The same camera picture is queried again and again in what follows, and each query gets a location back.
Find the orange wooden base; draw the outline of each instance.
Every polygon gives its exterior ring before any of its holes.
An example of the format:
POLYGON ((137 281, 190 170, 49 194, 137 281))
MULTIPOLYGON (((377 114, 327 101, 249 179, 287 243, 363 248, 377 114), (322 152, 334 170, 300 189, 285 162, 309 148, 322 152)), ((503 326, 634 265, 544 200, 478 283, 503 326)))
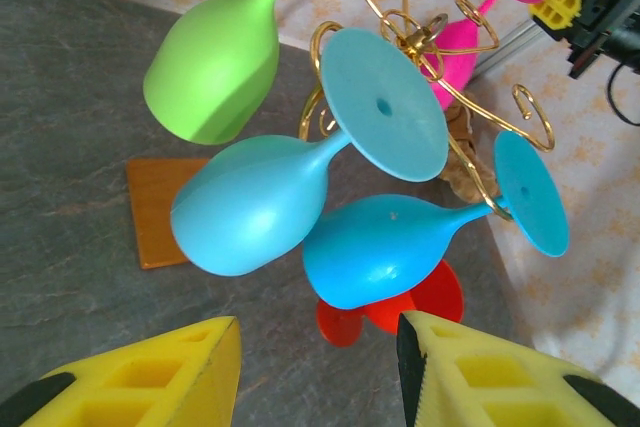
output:
POLYGON ((209 159, 134 159, 127 182, 138 240, 140 267, 182 264, 187 258, 171 233, 171 204, 178 191, 209 159))

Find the black cable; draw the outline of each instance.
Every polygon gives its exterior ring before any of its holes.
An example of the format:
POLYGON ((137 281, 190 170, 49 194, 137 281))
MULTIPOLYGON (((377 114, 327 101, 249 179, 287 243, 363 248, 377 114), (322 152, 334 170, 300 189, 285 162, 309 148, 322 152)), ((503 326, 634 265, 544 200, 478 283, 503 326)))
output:
POLYGON ((616 79, 616 77, 618 76, 618 73, 622 70, 623 67, 626 67, 627 64, 634 63, 637 59, 640 59, 640 50, 631 52, 630 55, 623 62, 620 62, 616 66, 616 68, 613 69, 613 71, 611 72, 611 75, 609 76, 609 81, 607 82, 607 100, 609 101, 609 105, 611 106, 611 109, 620 118, 620 120, 622 120, 626 124, 633 125, 635 127, 640 127, 640 122, 630 121, 622 112, 620 112, 620 110, 618 109, 618 106, 616 105, 615 100, 613 100, 613 81, 616 79))

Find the gray marble surface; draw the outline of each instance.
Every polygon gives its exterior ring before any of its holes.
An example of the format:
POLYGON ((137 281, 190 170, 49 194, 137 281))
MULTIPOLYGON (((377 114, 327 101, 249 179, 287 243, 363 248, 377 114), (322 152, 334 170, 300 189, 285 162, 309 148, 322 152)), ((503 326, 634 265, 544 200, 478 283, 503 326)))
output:
MULTIPOLYGON (((212 156, 164 131, 142 78, 176 15, 123 0, 1 0, 0 398, 47 371, 219 315, 239 318, 234 425, 403 425, 395 339, 367 324, 327 344, 300 249, 240 278, 138 267, 125 163, 212 156)), ((295 135, 313 84, 307 53, 283 47, 274 88, 241 137, 295 135)), ((400 192, 455 203, 433 181, 395 180, 347 148, 331 165, 332 209, 400 192)), ((450 261, 464 323, 515 338, 487 225, 463 228, 450 261)))

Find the pink plastic wine glass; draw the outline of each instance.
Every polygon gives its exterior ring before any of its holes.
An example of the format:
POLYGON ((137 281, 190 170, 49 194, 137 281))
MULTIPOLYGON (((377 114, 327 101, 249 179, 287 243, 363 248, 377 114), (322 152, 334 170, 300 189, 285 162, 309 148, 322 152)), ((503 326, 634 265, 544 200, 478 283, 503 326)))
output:
MULTIPOLYGON (((517 0, 526 4, 535 4, 542 0, 517 0)), ((495 4, 496 0, 484 0, 478 7, 478 11, 482 15, 486 15, 489 9, 495 4)), ((446 50, 463 50, 475 49, 478 47, 478 25, 471 19, 464 19, 447 25, 442 33, 436 38, 435 43, 440 49, 446 50)), ((431 65, 437 65, 437 59, 434 55, 426 55, 426 59, 431 65)), ((458 92, 464 90, 471 79, 473 69, 476 66, 477 53, 445 55, 444 63, 444 80, 458 92)), ((429 75, 428 70, 423 66, 421 71, 424 75, 429 75)), ((431 87, 436 94, 436 98, 440 102, 442 110, 446 110, 453 96, 447 92, 440 84, 434 82, 431 87)))

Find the light blue plastic wine glass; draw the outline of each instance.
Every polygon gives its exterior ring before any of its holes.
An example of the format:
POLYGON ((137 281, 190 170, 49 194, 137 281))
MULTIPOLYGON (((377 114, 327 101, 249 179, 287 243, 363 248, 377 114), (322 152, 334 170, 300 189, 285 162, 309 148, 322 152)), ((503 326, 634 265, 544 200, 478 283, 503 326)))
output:
POLYGON ((339 131, 318 143, 279 135, 238 142, 178 193, 171 227, 198 267, 243 275, 302 242, 322 213, 329 163, 349 143, 404 180, 426 181, 442 170, 444 114, 399 50, 368 31, 342 30, 328 41, 320 71, 339 131))
MULTIPOLYGON (((569 225, 542 160, 521 136, 501 132, 496 176, 508 208, 529 241, 557 257, 569 246, 569 225)), ((304 241, 304 266, 318 296, 343 310, 400 295, 438 265, 465 224, 491 213, 485 204, 446 209, 414 197, 367 197, 323 215, 304 241)))

